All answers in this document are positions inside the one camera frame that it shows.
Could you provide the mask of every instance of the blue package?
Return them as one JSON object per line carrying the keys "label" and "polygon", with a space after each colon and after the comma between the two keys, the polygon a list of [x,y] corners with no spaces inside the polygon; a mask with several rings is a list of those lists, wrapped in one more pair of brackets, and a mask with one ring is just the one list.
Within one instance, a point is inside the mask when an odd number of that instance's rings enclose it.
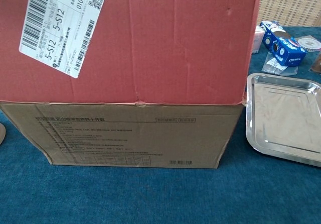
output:
{"label": "blue package", "polygon": [[307,51],[282,26],[276,21],[263,21],[260,27],[265,31],[263,44],[282,66],[300,65]]}

